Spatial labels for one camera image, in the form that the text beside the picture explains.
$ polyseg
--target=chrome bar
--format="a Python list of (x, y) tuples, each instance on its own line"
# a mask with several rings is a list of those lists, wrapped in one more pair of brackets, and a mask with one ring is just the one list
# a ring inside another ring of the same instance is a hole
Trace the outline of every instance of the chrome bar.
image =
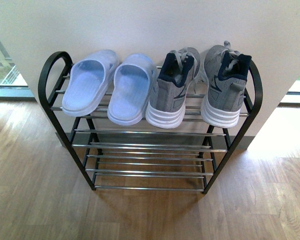
[[(107, 107), (107, 104), (99, 104), (100, 107)], [(61, 106), (52, 106), (50, 107), (50, 109), (52, 111), (62, 111), (62, 107)], [(97, 108), (96, 110), (94, 110), (93, 112), (99, 112), (99, 113), (106, 113), (108, 111), (107, 108)], [(187, 116), (201, 116), (201, 112), (200, 111), (185, 111), (185, 115)], [(239, 115), (240, 117), (248, 117), (249, 113), (247, 112), (242, 112)], [(82, 118), (85, 119), (108, 119), (107, 116), (82, 116)], [(184, 118), (183, 119), (184, 122), (203, 122), (202, 119), (197, 119), (197, 118)]]
[(199, 137), (224, 137), (224, 133), (191, 133), (191, 132), (162, 132), (162, 131), (115, 131), (115, 130), (90, 130), (75, 129), (77, 133), (96, 133), (96, 134), (146, 134), (146, 135), (179, 135), (179, 136), (199, 136)]
[(188, 99), (203, 99), (205, 97), (205, 95), (204, 94), (191, 94), (191, 93), (188, 93), (186, 95), (186, 97)]
[(194, 175), (194, 176), (213, 176), (213, 172), (191, 172), (191, 171), (128, 171), (128, 170), (109, 170), (109, 169), (85, 169), (87, 172), (94, 173), (126, 173), (126, 174), (169, 174), (169, 175)]
[(186, 109), (200, 109), (200, 106), (185, 106)]
[(62, 107), (61, 106), (52, 106), (50, 107), (51, 111), (62, 111)]
[(55, 93), (56, 93), (56, 94), (65, 94), (65, 92), (66, 92), (66, 91), (63, 91), (63, 90), (55, 90)]
[(108, 162), (98, 161), (98, 164), (114, 165), (136, 165), (136, 166), (165, 166), (165, 167), (202, 167), (201, 164), (162, 164), (162, 163), (140, 163), (140, 162)]
[(205, 189), (193, 188), (164, 188), (164, 187), (135, 187), (135, 186), (104, 186), (95, 185), (96, 189), (130, 189), (130, 190), (163, 190), (163, 191), (187, 191), (187, 192), (203, 192)]
[(196, 122), (196, 123), (204, 122), (204, 120), (200, 119), (200, 118), (184, 118), (182, 121), (183, 122)]
[(136, 144), (136, 143), (115, 143), (115, 142), (91, 142), (92, 145), (118, 146), (118, 147), (170, 147), (170, 148), (203, 148), (210, 149), (206, 145), (174, 145), (174, 144)]
[(204, 161), (210, 162), (210, 158), (184, 158), (184, 157), (155, 157), (155, 156), (109, 156), (109, 155), (93, 155), (88, 154), (88, 158), (100, 158), (100, 159), (136, 159), (136, 160), (167, 160), (167, 161)]
[(169, 175), (144, 175), (144, 174), (111, 174), (111, 173), (96, 173), (98, 176), (113, 176), (113, 177), (148, 177), (148, 178), (169, 178), (169, 179), (204, 179), (204, 176), (169, 176)]
[(90, 149), (141, 149), (141, 150), (165, 150), (165, 151), (189, 151), (204, 153), (226, 153), (226, 149), (207, 149), (207, 148), (159, 148), (159, 147), (135, 147), (135, 146), (107, 146), (107, 145), (87, 145), (73, 144), (72, 147), (90, 148)]
[(107, 108), (99, 108), (97, 107), (94, 112), (98, 112), (98, 113), (106, 113), (108, 111)]
[(184, 115), (201, 116), (201, 112), (200, 111), (185, 111)]
[(170, 152), (141, 152), (141, 151), (102, 151), (104, 154), (139, 154), (139, 155), (182, 155), (198, 156), (197, 153), (170, 153)]

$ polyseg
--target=metal rod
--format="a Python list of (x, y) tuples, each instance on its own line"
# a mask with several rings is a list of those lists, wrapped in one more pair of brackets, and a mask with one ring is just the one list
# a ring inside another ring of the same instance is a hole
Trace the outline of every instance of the metal rod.
[(213, 176), (213, 172), (192, 172), (192, 171), (128, 171), (110, 169), (85, 169), (87, 172), (94, 173), (126, 173), (126, 174), (169, 174), (169, 175), (194, 175), (194, 176)]
[[(88, 126), (89, 126), (90, 130), (96, 130), (94, 122), (92, 121), (92, 119), (87, 118), (86, 122), (88, 123)], [(90, 133), (90, 134), (92, 135), (94, 142), (96, 142), (96, 143), (100, 142), (98, 134), (96, 134), (96, 133)], [(100, 156), (102, 156), (103, 155), (102, 149), (98, 148), (97, 150), (98, 150), (98, 154)], [(95, 165), (94, 165), (95, 169), (99, 168), (99, 160), (100, 160), (99, 157), (97, 157), (96, 160), (95, 160)], [(93, 184), (95, 184), (95, 182), (96, 182), (96, 177), (97, 177), (96, 174), (94, 174), (93, 177), (92, 177)]]
[(170, 175), (144, 175), (144, 174), (111, 174), (96, 173), (97, 176), (113, 176), (113, 177), (147, 177), (147, 178), (168, 178), (168, 179), (205, 179), (204, 176), (170, 176)]
[(75, 129), (77, 133), (96, 133), (96, 134), (145, 134), (145, 135), (178, 135), (178, 136), (210, 136), (210, 137), (224, 137), (224, 133), (191, 133), (191, 132), (162, 132), (162, 131), (107, 131), (107, 130), (89, 130), (89, 129)]
[(204, 94), (191, 94), (191, 93), (188, 93), (186, 95), (187, 99), (203, 99), (204, 97), (205, 97)]
[(92, 145), (105, 145), (105, 146), (118, 146), (118, 147), (152, 147), (152, 148), (161, 148), (161, 147), (170, 147), (170, 148), (203, 148), (209, 149), (210, 146), (202, 145), (175, 145), (175, 144), (136, 144), (136, 143), (115, 143), (115, 142), (92, 142)]
[(142, 151), (103, 151), (104, 154), (134, 154), (134, 155), (182, 155), (197, 156), (196, 153), (142, 152)]
[(56, 94), (65, 94), (66, 91), (64, 91), (64, 90), (56, 90), (55, 93)]
[(185, 106), (186, 109), (200, 109), (200, 106)]
[(155, 156), (109, 156), (109, 155), (87, 155), (88, 158), (101, 158), (101, 159), (138, 159), (138, 160), (165, 160), (165, 161), (212, 161), (211, 158), (198, 159), (198, 158), (174, 158), (174, 157), (155, 157)]
[[(208, 129), (207, 129), (207, 133), (212, 134), (212, 132), (214, 131), (214, 128), (215, 128), (215, 127), (214, 127), (213, 125), (209, 125), (209, 127), (208, 127)], [(203, 139), (202, 145), (203, 145), (203, 146), (207, 146), (210, 139), (211, 139), (211, 137), (205, 136), (204, 139)], [(215, 157), (215, 154), (211, 152), (211, 153), (210, 153), (210, 156), (211, 156), (212, 166), (214, 166), (214, 161), (216, 161), (216, 159), (214, 158), (214, 157)], [(199, 152), (198, 158), (204, 159), (204, 153), (203, 153), (203, 152)], [(201, 162), (201, 163), (202, 163), (201, 171), (202, 171), (203, 173), (205, 173), (205, 172), (206, 172), (205, 164), (204, 164), (204, 162)], [(206, 188), (206, 186), (207, 186), (207, 178), (204, 178), (204, 179), (202, 180), (202, 184), (203, 184), (203, 187)]]
[[(52, 111), (62, 111), (62, 107), (61, 106), (52, 106), (50, 108)], [(106, 113), (108, 111), (107, 108), (96, 108), (93, 112), (95, 113)], [(185, 111), (185, 115), (186, 116), (201, 116), (201, 112), (200, 111)], [(248, 117), (249, 113), (247, 112), (242, 112), (239, 115), (240, 117)], [(81, 116), (81, 118), (85, 118), (85, 119), (108, 119), (107, 116)], [(184, 122), (190, 122), (189, 120), (191, 120), (191, 122), (203, 122), (202, 119), (192, 119), (192, 118), (184, 118), (183, 121)]]
[(135, 147), (135, 146), (107, 146), (107, 145), (86, 145), (86, 144), (73, 144), (77, 148), (103, 148), (103, 149), (140, 149), (140, 150), (165, 150), (165, 151), (189, 151), (189, 152), (215, 152), (226, 153), (226, 149), (206, 149), (206, 148), (164, 148), (164, 147)]
[(201, 167), (201, 164), (163, 164), (163, 163), (140, 163), (140, 162), (113, 162), (99, 161), (99, 164), (113, 165), (136, 165), (136, 166), (165, 166), (165, 167)]
[(164, 187), (135, 187), (135, 186), (104, 186), (95, 185), (96, 189), (130, 189), (130, 190), (158, 190), (158, 191), (185, 191), (185, 192), (202, 192), (204, 189), (192, 188), (164, 188)]

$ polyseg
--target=wooden floor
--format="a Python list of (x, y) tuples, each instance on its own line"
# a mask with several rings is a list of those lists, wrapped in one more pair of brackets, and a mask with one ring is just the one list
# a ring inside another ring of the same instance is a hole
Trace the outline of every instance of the wooden floor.
[(34, 102), (0, 102), (0, 240), (300, 240), (300, 108), (277, 108), (207, 195), (92, 191)]

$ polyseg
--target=railing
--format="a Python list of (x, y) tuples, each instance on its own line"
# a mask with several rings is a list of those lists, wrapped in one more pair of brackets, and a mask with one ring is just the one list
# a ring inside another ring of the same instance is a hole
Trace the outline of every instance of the railing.
[(1, 85), (11, 85), (14, 83), (14, 81), (18, 78), (20, 74), (19, 69), (16, 65), (13, 66), (13, 68), (10, 70), (10, 72), (5, 76), (3, 81), (0, 83)]

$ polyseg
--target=white sole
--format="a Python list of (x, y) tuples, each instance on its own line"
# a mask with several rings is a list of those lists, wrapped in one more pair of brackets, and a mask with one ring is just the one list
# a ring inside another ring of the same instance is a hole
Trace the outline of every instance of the white sole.
[(184, 119), (186, 112), (185, 101), (181, 108), (176, 112), (165, 112), (155, 109), (148, 103), (145, 112), (145, 119), (147, 122), (157, 128), (174, 129), (178, 127)]
[(228, 129), (237, 125), (240, 116), (238, 111), (223, 111), (210, 105), (208, 95), (205, 95), (201, 103), (201, 117), (210, 125)]

